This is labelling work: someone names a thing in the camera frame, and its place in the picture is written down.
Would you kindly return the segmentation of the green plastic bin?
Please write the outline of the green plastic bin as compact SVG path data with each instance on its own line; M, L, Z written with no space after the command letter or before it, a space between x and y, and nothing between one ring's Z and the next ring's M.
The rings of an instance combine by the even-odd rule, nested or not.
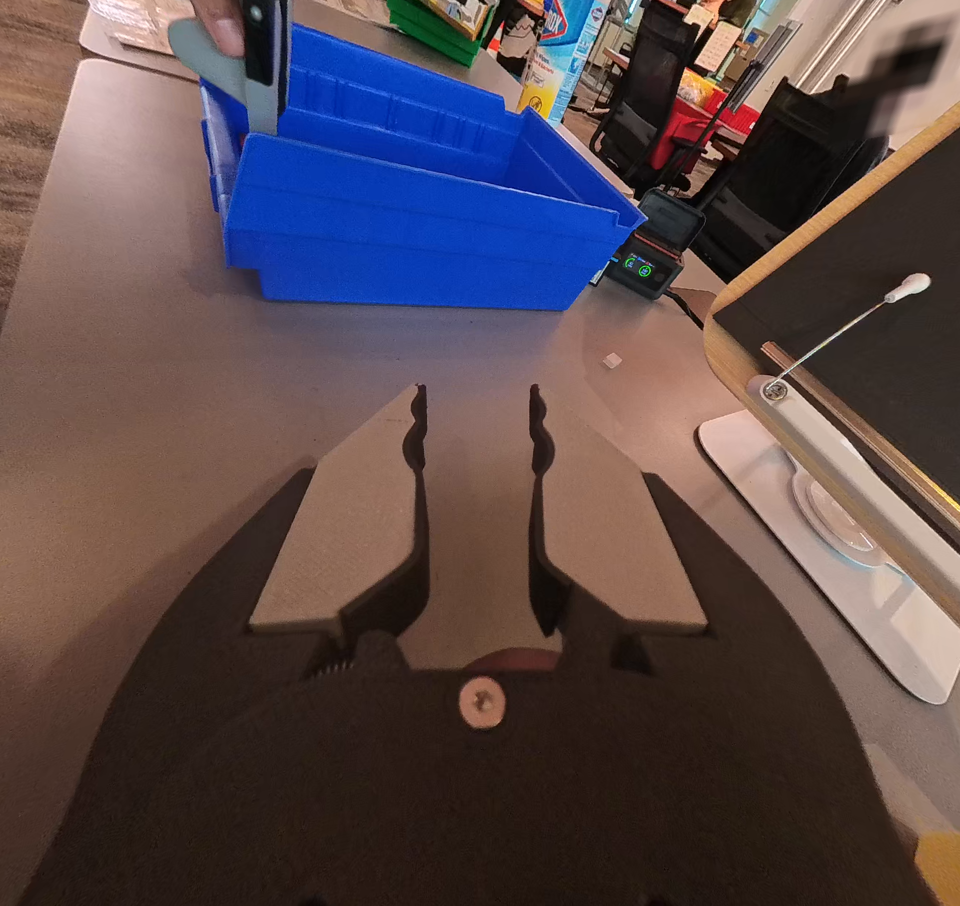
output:
M497 9L483 8L484 15L472 32L421 0L386 0L386 4L391 26L464 67L474 64Z

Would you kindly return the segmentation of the black board white stand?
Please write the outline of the black board white stand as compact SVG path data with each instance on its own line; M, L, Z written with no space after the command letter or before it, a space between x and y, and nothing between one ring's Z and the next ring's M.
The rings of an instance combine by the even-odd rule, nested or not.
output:
M732 280L706 358L726 477L887 673L958 683L959 107Z

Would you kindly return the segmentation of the black high-back office chair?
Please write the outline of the black high-back office chair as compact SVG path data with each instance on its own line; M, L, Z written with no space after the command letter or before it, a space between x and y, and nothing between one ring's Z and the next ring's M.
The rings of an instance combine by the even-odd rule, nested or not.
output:
M627 70L588 145L634 191L653 181L654 151L698 36L699 28L669 4L648 2Z

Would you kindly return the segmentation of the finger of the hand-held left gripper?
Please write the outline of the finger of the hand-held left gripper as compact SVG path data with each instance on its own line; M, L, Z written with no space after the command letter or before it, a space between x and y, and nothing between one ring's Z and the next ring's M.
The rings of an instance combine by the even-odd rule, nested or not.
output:
M196 17L173 22L168 36L173 53L183 65L246 108L252 132L277 134L280 90L248 79L246 55L233 58L221 53Z

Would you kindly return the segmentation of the cardboard box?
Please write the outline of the cardboard box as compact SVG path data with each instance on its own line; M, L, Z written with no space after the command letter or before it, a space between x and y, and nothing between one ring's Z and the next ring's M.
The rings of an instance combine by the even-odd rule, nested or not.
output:
M476 40L485 30L488 16L496 9L498 0L416 0L435 13L455 31Z

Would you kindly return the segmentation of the disinfecting wipes canister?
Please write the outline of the disinfecting wipes canister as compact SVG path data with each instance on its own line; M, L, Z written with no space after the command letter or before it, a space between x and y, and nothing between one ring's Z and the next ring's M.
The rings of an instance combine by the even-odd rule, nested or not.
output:
M562 123L611 0L551 0L522 78L518 110Z

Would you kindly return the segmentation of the paper packet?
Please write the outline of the paper packet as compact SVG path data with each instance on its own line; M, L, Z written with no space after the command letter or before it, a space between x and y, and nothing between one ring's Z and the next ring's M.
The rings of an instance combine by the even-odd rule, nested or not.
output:
M194 17L189 0L87 0L90 12L123 46L173 57L171 23Z

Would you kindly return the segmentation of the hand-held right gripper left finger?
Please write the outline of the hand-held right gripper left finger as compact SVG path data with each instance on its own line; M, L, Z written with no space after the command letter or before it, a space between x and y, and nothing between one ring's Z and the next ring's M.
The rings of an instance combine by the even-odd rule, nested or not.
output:
M426 386L412 384L318 460L249 619L258 633L401 636L430 592Z

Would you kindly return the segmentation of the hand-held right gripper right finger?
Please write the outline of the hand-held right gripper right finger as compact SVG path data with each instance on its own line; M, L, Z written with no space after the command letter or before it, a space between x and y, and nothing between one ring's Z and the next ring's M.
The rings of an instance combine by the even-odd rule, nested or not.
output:
M708 621L642 468L532 385L529 597L551 636L589 598L630 627L699 635Z

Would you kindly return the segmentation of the red cloth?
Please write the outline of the red cloth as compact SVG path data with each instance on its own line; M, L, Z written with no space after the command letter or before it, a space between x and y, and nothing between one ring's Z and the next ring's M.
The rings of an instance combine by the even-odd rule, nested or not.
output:
M708 121L714 117L717 108L725 104L726 98L727 95L722 89L715 89L701 107L677 96L664 125L664 132L647 160L648 165L654 170L663 169L681 147L695 143ZM713 131L704 142L713 142L720 138L734 145L742 145L760 116L756 109L748 105L742 105L736 110L724 108Z

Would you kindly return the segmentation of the black charger case green lights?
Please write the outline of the black charger case green lights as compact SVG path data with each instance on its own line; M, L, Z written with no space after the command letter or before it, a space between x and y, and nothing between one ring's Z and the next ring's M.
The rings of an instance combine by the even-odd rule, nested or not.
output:
M602 278L657 300L684 268L683 254L700 234L706 216L659 189L644 193L638 209L644 221L609 259Z

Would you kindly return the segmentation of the blue plastic bin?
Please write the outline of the blue plastic bin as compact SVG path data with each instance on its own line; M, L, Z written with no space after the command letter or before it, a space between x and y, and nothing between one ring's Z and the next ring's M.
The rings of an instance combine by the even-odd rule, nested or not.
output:
M267 300L564 311L645 218L530 108L294 26L277 132L200 82L228 268Z

